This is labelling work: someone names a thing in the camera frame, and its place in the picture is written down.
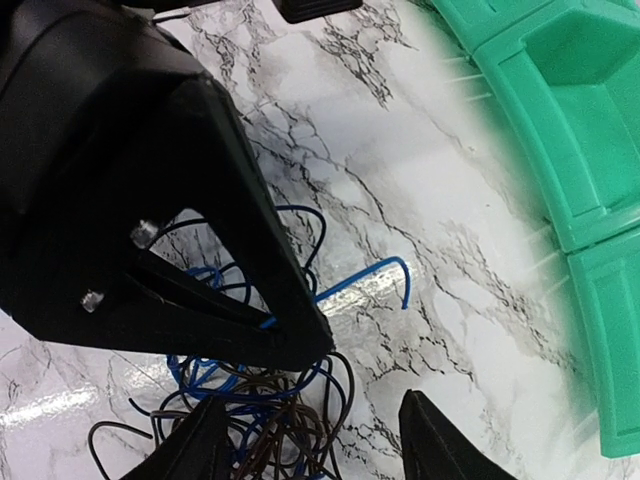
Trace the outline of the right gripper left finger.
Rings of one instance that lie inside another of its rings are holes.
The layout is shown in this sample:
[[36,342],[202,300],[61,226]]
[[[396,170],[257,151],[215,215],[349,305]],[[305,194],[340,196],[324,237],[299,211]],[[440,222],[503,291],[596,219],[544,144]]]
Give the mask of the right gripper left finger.
[[221,399],[209,397],[124,480],[227,480],[231,478],[229,419]]

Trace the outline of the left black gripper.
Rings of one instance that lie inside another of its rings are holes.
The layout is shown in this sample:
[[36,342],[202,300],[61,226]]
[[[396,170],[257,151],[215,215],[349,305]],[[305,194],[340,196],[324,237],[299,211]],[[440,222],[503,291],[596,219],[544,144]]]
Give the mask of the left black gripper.
[[148,249],[180,211],[167,104],[212,76],[111,1],[1,5],[1,308],[41,340],[184,340]]

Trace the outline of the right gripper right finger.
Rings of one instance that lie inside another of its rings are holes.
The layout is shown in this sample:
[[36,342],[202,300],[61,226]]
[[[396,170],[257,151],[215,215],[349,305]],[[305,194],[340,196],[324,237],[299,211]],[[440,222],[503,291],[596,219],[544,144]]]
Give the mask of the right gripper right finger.
[[514,480],[478,450],[421,391],[399,410],[404,474],[412,480]]

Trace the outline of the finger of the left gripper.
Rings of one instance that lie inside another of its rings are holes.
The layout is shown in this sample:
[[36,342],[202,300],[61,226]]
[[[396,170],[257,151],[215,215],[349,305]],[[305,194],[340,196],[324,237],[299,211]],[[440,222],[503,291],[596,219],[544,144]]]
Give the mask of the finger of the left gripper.
[[188,206],[200,213],[265,301],[257,310],[217,319],[197,353],[280,370],[304,370],[334,346],[326,317],[307,287],[230,95],[214,80],[176,91],[174,111],[195,161]]
[[140,353],[300,368],[298,329],[203,286],[159,256],[81,263],[44,282],[42,340]]

